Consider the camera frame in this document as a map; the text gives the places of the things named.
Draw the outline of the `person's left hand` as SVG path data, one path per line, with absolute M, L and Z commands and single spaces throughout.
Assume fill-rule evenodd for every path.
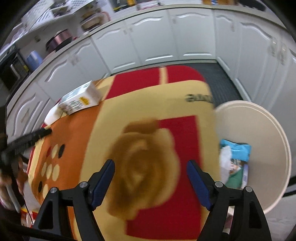
M 20 213 L 24 205 L 23 189 L 25 182 L 28 180 L 28 174 L 24 170 L 23 161 L 27 161 L 22 155 L 13 161 L 11 174 L 6 174 L 1 170 L 1 205 L 10 211 Z

